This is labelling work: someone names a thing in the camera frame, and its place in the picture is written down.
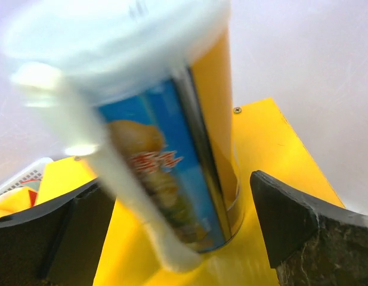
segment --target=yellow surface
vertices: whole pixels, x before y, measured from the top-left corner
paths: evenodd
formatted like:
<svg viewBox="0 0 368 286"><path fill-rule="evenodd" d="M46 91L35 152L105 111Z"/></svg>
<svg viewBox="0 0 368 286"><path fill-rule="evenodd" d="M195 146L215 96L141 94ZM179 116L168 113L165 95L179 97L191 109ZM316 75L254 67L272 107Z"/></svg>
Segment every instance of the yellow surface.
<svg viewBox="0 0 368 286"><path fill-rule="evenodd" d="M64 195L95 179L83 160L65 158L46 165L35 205Z"/></svg>
<svg viewBox="0 0 368 286"><path fill-rule="evenodd" d="M252 201L251 172L263 170L318 198L338 206L342 203L273 100L243 106L242 113L234 115L233 129L246 199L245 220L236 237L204 255L204 262L195 271L169 273L160 269L140 224L117 203L94 286L278 285ZM48 194L42 198L71 191L92 177L82 162L65 159L51 163L40 190Z"/></svg>
<svg viewBox="0 0 368 286"><path fill-rule="evenodd" d="M0 201L0 217L21 212L31 208L32 203L29 192L34 191L28 186L17 189L15 193Z"/></svg>

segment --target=cylindrical can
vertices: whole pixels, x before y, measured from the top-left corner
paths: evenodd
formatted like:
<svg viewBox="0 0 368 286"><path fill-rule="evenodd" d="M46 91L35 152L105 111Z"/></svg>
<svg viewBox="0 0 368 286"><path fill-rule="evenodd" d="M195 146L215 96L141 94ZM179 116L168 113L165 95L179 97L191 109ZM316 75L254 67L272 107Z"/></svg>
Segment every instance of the cylindrical can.
<svg viewBox="0 0 368 286"><path fill-rule="evenodd" d="M17 15L3 51L58 67L178 238L203 252L237 232L227 0L45 1Z"/></svg>

